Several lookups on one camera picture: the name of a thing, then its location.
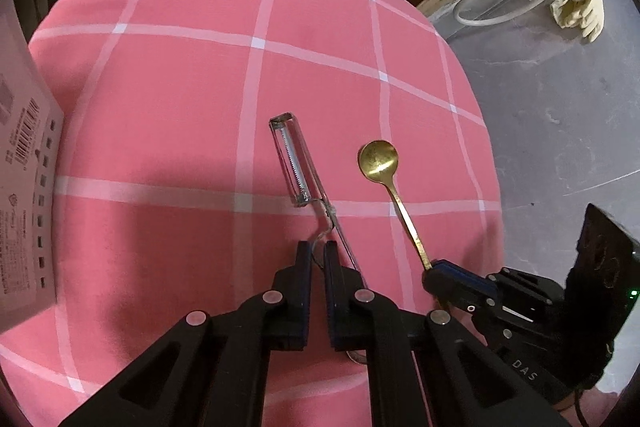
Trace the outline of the small gold spoon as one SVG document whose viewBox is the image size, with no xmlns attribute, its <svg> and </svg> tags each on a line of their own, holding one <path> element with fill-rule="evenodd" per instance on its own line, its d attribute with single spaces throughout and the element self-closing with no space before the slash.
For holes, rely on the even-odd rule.
<svg viewBox="0 0 640 427">
<path fill-rule="evenodd" d="M 408 210 L 402 202 L 394 183 L 394 176 L 399 165 L 399 155 L 392 143 L 385 140 L 374 140 L 364 144 L 358 153 L 358 166 L 363 176 L 369 181 L 385 187 L 392 200 L 399 219 L 413 243 L 424 271 L 431 269 L 425 247 L 414 225 Z"/>
</svg>

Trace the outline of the wire handle swivel peeler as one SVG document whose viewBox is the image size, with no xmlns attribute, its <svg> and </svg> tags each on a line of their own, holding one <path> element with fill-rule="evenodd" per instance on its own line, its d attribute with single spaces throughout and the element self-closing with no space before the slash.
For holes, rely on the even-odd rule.
<svg viewBox="0 0 640 427">
<path fill-rule="evenodd" d="M 356 314 L 356 303 L 359 297 L 367 299 L 373 293 L 360 271 L 337 212 L 326 195 L 297 118 L 291 113 L 279 115 L 270 119 L 269 128 L 293 205 L 296 208 L 310 207 L 326 220 L 312 239 L 297 245 L 294 265 L 279 271 L 274 278 L 286 300 L 286 309 L 292 315 L 288 344 L 296 349 L 306 346 L 311 269 L 318 267 L 324 277 L 331 346 L 346 353 L 349 360 L 365 365 L 368 363 L 367 352 L 356 345 L 356 341 L 363 340 L 363 326 Z"/>
</svg>

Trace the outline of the pink plaid tablecloth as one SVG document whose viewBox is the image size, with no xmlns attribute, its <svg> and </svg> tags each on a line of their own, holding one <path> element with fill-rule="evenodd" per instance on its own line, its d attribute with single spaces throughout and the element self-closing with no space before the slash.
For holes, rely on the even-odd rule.
<svg viewBox="0 0 640 427">
<path fill-rule="evenodd" d="M 288 197 L 268 122 L 294 114 L 367 283 L 433 299 L 360 147 L 392 142 L 428 253 L 502 260 L 482 113 L 449 44 L 405 0 L 58 0 L 29 43 L 65 115 L 58 302 L 1 338 L 29 421 L 54 426 L 188 312 L 265 291 L 322 225 Z"/>
</svg>

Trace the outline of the white perforated utensil basket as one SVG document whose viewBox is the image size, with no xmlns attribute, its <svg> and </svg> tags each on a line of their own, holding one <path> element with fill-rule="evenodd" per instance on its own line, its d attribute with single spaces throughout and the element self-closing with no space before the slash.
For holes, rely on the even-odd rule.
<svg viewBox="0 0 640 427">
<path fill-rule="evenodd" d="M 55 303 L 52 198 L 64 115 L 38 72 L 13 0 L 1 0 L 1 330 Z"/>
</svg>

